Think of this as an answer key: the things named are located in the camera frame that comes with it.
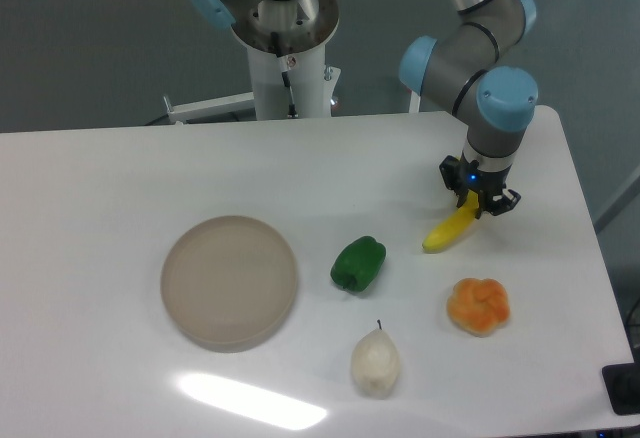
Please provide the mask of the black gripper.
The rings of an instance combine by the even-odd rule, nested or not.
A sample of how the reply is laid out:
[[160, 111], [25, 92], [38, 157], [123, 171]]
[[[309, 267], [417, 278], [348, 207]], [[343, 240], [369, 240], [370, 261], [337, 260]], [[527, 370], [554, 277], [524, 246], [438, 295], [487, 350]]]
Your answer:
[[513, 210], [521, 200], [521, 195], [513, 189], [507, 189], [507, 177], [511, 166], [501, 170], [486, 171], [480, 168], [477, 159], [469, 161], [464, 155], [457, 158], [446, 156], [439, 165], [439, 171], [445, 187], [456, 196], [456, 207], [461, 208], [470, 191], [478, 195], [478, 209], [475, 218], [485, 213], [499, 216]]

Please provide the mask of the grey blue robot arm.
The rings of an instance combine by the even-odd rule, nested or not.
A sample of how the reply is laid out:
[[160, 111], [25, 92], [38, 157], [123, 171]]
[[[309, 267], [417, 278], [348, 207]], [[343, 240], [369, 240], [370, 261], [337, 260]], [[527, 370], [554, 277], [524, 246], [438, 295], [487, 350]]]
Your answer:
[[[190, 0], [212, 26], [230, 30], [249, 60], [260, 120], [331, 113], [325, 47], [339, 24], [336, 0]], [[443, 40], [423, 36], [405, 51], [401, 83], [465, 124], [459, 157], [440, 164], [445, 186], [478, 214], [512, 210], [519, 194], [507, 176], [538, 100], [530, 74], [501, 57], [536, 19], [533, 0], [453, 0], [459, 28]]]

